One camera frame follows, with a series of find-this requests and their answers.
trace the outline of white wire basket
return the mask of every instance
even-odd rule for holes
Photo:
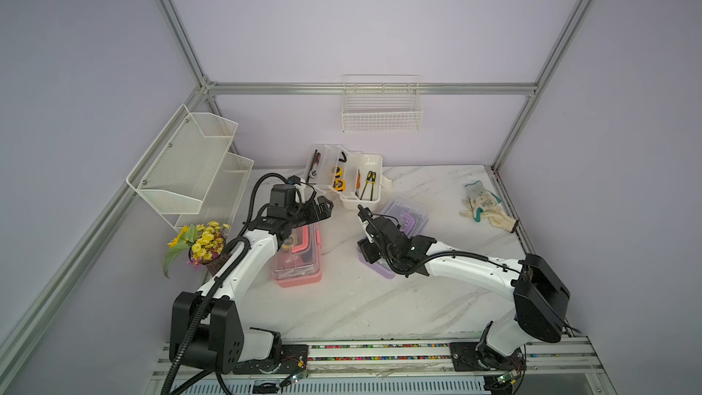
[[[418,75],[344,75],[343,131],[418,132]]]
[[[210,221],[231,224],[253,161],[230,153],[237,123],[212,113],[184,115],[154,162],[143,173],[141,162],[127,184],[166,222],[179,230]]]

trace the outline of white marble surface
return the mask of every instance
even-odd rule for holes
[[[234,223],[245,219],[253,184],[266,172],[287,177],[301,176],[303,170],[252,171]],[[430,209],[422,234],[483,255],[524,256],[515,234],[458,214],[465,209],[461,199],[467,182],[481,180],[494,190],[482,165],[387,167],[383,174],[392,180],[392,189],[383,189],[378,212],[401,194]],[[279,181],[268,179],[261,185],[255,210],[268,202],[274,183]],[[475,335],[509,310],[511,303],[497,294],[454,279],[382,277],[358,258],[356,242],[363,231],[356,214],[336,199],[331,218],[320,223],[319,283],[282,288],[271,279],[269,265],[264,267],[237,303],[242,323],[280,331],[284,339],[437,338]]]

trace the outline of white robotic arm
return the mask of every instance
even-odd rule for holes
[[[285,180],[279,174],[266,177]],[[252,197],[262,180],[254,186]],[[285,184],[273,187],[267,208],[266,216],[261,216],[262,210],[253,220],[249,209],[248,231],[225,246],[233,253],[222,269],[197,293],[181,293],[173,303],[173,365],[163,394],[169,393],[180,365],[201,368],[206,375],[229,373],[245,361],[280,363],[280,334],[263,329],[244,330],[236,302],[292,230],[329,218],[333,204],[323,196],[315,201],[314,191],[305,200],[300,180],[291,177]],[[395,273],[406,276],[419,273],[465,281],[514,303],[502,319],[487,325],[467,359],[471,369],[503,368],[521,345],[535,338],[545,342],[560,340],[570,295],[543,259],[535,255],[523,260],[502,259],[464,252],[427,236],[408,238],[389,219],[373,218],[370,210],[360,206],[358,216],[367,236],[365,242],[359,243],[366,261],[383,258]],[[209,324],[203,324],[207,313]]]
[[[359,207],[358,216],[367,237],[359,243],[366,261],[383,258],[397,274],[449,277],[487,288],[514,303],[483,331],[470,357],[476,368],[499,368],[533,339],[560,340],[570,294],[542,258],[503,259],[464,252],[434,238],[408,238],[388,218],[373,218],[368,209]]]

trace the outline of yellow tape measure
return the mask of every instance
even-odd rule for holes
[[[332,188],[334,188],[336,191],[343,191],[346,189],[346,183],[344,180],[341,179],[335,179],[334,184],[331,185]]]

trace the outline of screwdriver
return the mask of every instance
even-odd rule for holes
[[[373,187],[375,186],[375,171],[373,171],[373,177],[371,178],[371,201],[373,201]]]
[[[371,181],[371,177],[373,177],[373,171],[368,171],[368,176],[366,177],[366,185],[363,187],[363,192],[361,192],[361,200],[363,200],[363,194],[366,193],[366,188],[368,187],[368,182]]]

